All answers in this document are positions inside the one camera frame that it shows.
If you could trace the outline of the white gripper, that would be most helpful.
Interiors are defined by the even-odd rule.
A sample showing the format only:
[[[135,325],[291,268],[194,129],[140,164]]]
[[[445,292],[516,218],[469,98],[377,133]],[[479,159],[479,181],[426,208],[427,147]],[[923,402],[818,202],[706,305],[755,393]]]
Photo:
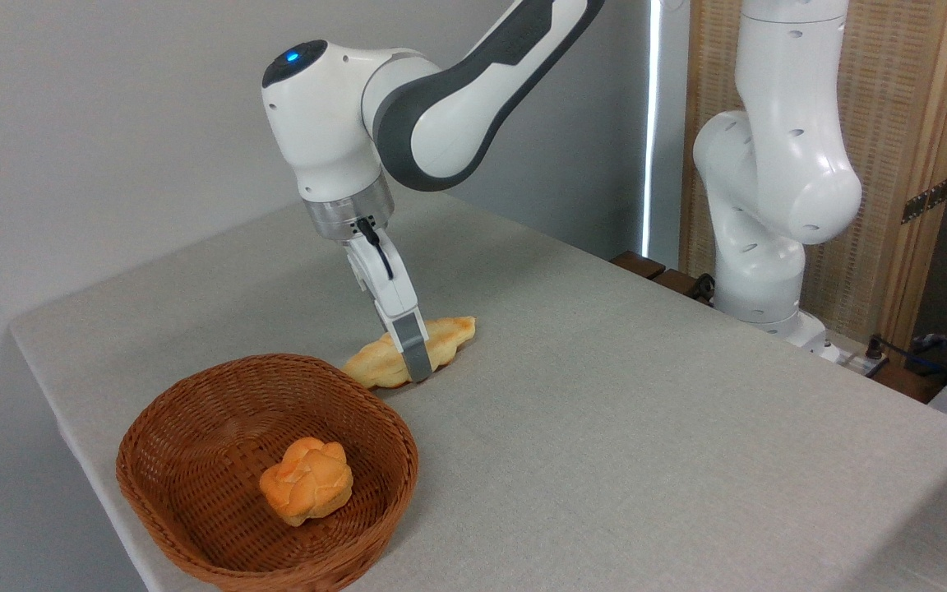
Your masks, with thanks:
[[[384,231],[358,231],[344,247],[358,284],[371,294],[383,325],[394,338],[410,381],[424,382],[433,372],[429,338],[397,247]]]

